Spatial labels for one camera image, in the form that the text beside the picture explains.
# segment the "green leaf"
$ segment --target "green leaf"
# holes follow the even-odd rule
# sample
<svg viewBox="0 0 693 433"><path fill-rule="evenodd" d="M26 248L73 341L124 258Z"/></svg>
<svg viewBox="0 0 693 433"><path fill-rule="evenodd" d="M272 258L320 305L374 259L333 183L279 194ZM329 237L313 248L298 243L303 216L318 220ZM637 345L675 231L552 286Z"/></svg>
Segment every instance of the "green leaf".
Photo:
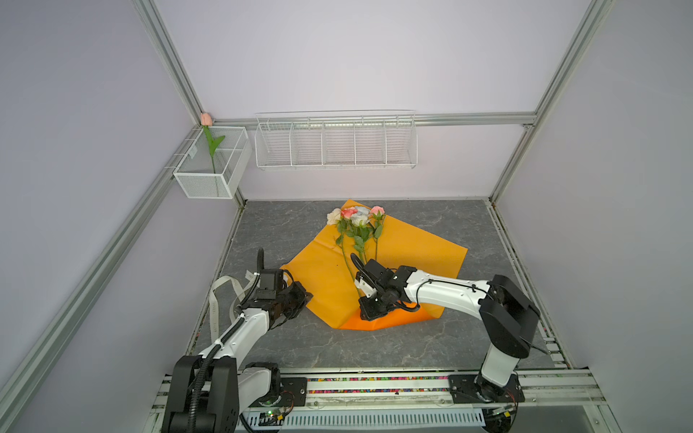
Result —
<svg viewBox="0 0 693 433"><path fill-rule="evenodd" d="M215 138L214 140L212 140L212 142L210 142L210 144L209 144L209 156L210 157L214 156L214 152L216 152L216 149L219 147L221 142L224 141L225 138L226 138L226 136L222 135L222 136L219 136L219 137Z"/></svg>
<svg viewBox="0 0 693 433"><path fill-rule="evenodd" d="M207 126L203 126L202 130L204 131L204 135L207 137L207 143L209 143L209 145L212 145L212 141L214 141L214 138L212 138L212 133L209 131L209 128Z"/></svg>

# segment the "wire shelf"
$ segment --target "wire shelf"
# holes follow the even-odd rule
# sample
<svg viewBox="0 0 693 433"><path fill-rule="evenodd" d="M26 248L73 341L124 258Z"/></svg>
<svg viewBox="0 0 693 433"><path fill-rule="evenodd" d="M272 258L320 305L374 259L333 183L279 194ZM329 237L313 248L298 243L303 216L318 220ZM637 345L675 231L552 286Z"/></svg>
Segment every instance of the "wire shelf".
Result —
<svg viewBox="0 0 693 433"><path fill-rule="evenodd" d="M214 152L214 165L207 138L200 129L173 175L189 198L230 199L234 197L252 153L248 133L244 127L236 126L211 126L209 131L214 138L226 136Z"/></svg>
<svg viewBox="0 0 693 433"><path fill-rule="evenodd" d="M294 118L258 114L257 166L262 170L414 167L414 113Z"/></svg>

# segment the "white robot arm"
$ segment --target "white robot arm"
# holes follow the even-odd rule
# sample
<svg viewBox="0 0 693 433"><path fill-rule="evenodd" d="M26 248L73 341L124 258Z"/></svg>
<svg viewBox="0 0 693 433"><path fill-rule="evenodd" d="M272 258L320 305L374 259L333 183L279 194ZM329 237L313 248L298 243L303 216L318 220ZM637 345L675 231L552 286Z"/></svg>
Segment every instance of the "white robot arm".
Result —
<svg viewBox="0 0 693 433"><path fill-rule="evenodd" d="M355 254L351 260L359 271L356 287L365 293L359 299L361 319L375 320L397 308L415 311L422 303L430 303L484 322L491 345L479 375L473 385L459 391L465 394L459 400L498 402L507 393L520 398L513 372L534 347L531 341L539 312L510 279L496 275L491 281L458 280L409 266L387 269L375 260L364 265Z"/></svg>
<svg viewBox="0 0 693 433"><path fill-rule="evenodd" d="M261 249L255 281L238 306L236 320L199 355L181 357L176 363L162 433L233 432L240 413L254 401L279 403L281 377L276 364L255 362L241 374L238 366L260 337L296 317L311 297L288 271L265 269ZM211 381L209 395L202 398L207 380Z"/></svg>

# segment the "mounting plate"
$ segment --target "mounting plate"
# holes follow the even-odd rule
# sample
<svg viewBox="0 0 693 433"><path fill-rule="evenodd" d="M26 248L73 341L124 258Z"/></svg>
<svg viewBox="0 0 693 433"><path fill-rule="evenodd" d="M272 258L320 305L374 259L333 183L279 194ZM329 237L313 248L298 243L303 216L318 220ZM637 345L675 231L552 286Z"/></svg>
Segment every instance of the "mounting plate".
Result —
<svg viewBox="0 0 693 433"><path fill-rule="evenodd" d="M308 379L306 378L281 378L281 390L289 391L293 394L294 407L305 406L306 396L308 395ZM291 406L291 395L280 394L281 399L274 407ZM260 399L255 400L250 407L266 407L260 404Z"/></svg>
<svg viewBox="0 0 693 433"><path fill-rule="evenodd" d="M451 374L448 376L453 403L486 403L486 401L479 397L478 386L475 383L476 377L477 374ZM525 401L525 394L522 392L516 374L510 376L505 390L512 393L515 398L515 403ZM506 393L503 393L501 396L496 396L494 401L495 403L513 403L513 399Z"/></svg>

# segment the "orange wrapping paper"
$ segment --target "orange wrapping paper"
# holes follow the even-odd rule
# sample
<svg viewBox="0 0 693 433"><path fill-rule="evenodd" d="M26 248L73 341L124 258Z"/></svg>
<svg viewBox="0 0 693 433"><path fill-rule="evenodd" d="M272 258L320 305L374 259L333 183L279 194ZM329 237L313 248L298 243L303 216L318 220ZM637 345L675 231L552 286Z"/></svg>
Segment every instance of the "orange wrapping paper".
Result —
<svg viewBox="0 0 693 433"><path fill-rule="evenodd" d="M342 209L350 206L362 205L347 200ZM417 312L395 310L380 319L361 320L359 294L347 270L342 249L335 244L339 235L336 226L325 226L303 251L283 266L313 294L308 303L310 311L332 328L353 330L376 330L440 318L443 307L424 303ZM354 252L353 244L353 238L344 237L349 267L356 275L349 258ZM373 240L366 242L365 251L367 259L374 258L376 245ZM457 278L466 254L467 248L389 215L385 218L383 235L378 239L378 262L385 267L414 266L434 275Z"/></svg>

